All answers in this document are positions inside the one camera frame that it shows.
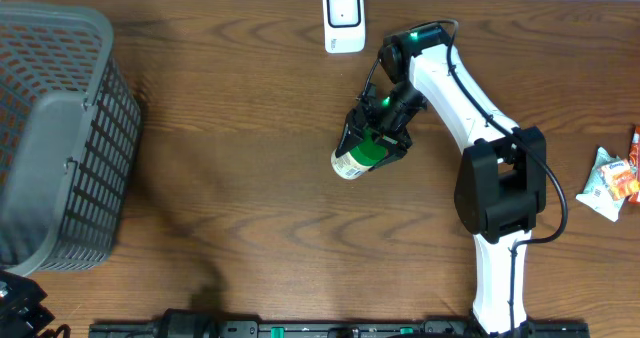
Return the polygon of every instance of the food package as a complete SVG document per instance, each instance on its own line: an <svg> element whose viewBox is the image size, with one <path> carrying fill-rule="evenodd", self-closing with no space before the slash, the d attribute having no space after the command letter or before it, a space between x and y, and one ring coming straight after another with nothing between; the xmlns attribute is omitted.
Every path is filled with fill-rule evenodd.
<svg viewBox="0 0 640 338"><path fill-rule="evenodd" d="M631 169L635 170L636 179L640 181L640 169L638 167L638 158L640 156L640 126L636 127L636 131L633 134L631 140L631 150L629 151L629 164ZM640 193L636 193L629 197L629 203L640 204Z"/></svg>
<svg viewBox="0 0 640 338"><path fill-rule="evenodd" d="M640 183L631 172L626 159L607 163L598 168L613 200L620 200L640 191Z"/></svg>
<svg viewBox="0 0 640 338"><path fill-rule="evenodd" d="M589 175L587 185L584 187L582 194L576 196L579 202L586 204L613 222L618 220L618 212L624 204L624 199L613 199L599 168L605 164L619 161L621 161L620 157L611 157L604 148L598 148L596 161L591 169L591 175Z"/></svg>

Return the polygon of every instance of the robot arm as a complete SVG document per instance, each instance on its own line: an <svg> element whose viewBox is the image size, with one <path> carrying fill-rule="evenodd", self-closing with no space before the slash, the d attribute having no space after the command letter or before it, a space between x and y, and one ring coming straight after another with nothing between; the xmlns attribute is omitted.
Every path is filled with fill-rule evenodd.
<svg viewBox="0 0 640 338"><path fill-rule="evenodd" d="M406 125L418 110L426 108L427 101L435 108L462 153L454 201L460 220L475 241L478 286L474 319L485 334L500 334L511 327L511 247L515 241L531 237L535 216L545 206L546 176L488 124L454 81L447 62L449 42L449 35L437 23L384 39L379 62L396 87L383 99L375 96L375 89L371 93L365 88L358 106L347 115L332 163L341 159L349 168L348 162L363 163L364 156L370 160L358 169L373 170L402 158L412 144ZM500 112L466 71L455 47L451 48L458 78L478 104L544 159L546 148L540 131L535 127L521 130ZM386 149L384 158L379 152L377 158L366 156L374 145ZM498 173L502 163L513 165L513 170ZM519 247L517 253L512 302L516 327L527 320L522 302L525 247Z"/></svg>
<svg viewBox="0 0 640 338"><path fill-rule="evenodd" d="M486 123L478 110L460 91L449 74L446 61L447 46L439 44L424 49L418 56L412 57L409 66L409 81L436 110L440 118L453 135L460 151L473 146L483 139L487 142L504 137L493 126ZM494 116L501 126L512 130L518 125L506 117L489 100L478 84L469 75L452 48L452 61L456 72L465 87L475 97L486 112ZM496 244L487 242L481 234L475 234L477 290L473 302L473 314L487 333L504 333L510 329L510 311L508 301L511 269L511 247L515 240L531 238L531 231L520 230L500 237ZM518 249L516 257L514 320L516 326L526 321L527 316L522 302L524 277L524 256L526 246Z"/></svg>

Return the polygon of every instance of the gray basket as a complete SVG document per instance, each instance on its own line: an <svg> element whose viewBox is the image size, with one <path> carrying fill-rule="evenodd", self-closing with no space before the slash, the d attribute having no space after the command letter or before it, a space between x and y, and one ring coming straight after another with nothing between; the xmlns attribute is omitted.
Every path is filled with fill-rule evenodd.
<svg viewBox="0 0 640 338"><path fill-rule="evenodd" d="M142 129L112 45L94 10L0 3L0 269L108 258Z"/></svg>

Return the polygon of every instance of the wood grain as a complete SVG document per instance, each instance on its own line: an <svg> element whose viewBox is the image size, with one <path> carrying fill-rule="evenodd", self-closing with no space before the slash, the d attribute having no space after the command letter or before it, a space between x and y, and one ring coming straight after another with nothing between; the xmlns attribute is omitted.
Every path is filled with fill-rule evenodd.
<svg viewBox="0 0 640 338"><path fill-rule="evenodd" d="M613 224L574 197L597 146L626 155L640 123L640 3L367 0L365 50L329 55L320 0L31 1L102 11L148 105L111 259L33 276L73 337L169 307L266 320L467 314L475 253L453 207L459 152L437 115L415 118L401 162L354 182L329 165L382 37L443 17L460 21L465 65L498 107L544 132L570 198L566 234L528 250L528 313L638 336L640 208ZM390 88L382 72L374 81ZM548 194L538 237L558 223Z"/></svg>

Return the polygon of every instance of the orange package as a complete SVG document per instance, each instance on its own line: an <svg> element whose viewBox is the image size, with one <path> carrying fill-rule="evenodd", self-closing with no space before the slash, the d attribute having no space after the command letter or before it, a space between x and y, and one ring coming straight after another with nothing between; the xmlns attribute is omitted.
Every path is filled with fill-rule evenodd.
<svg viewBox="0 0 640 338"><path fill-rule="evenodd" d="M598 168L613 200L620 200L640 191L640 183L633 176L626 159L608 163Z"/></svg>
<svg viewBox="0 0 640 338"><path fill-rule="evenodd" d="M640 181L640 167L638 167L638 158L640 156L640 126L636 127L631 140L631 151L629 152L629 163L636 168L636 179ZM640 204L640 193L636 193L629 197L629 203Z"/></svg>

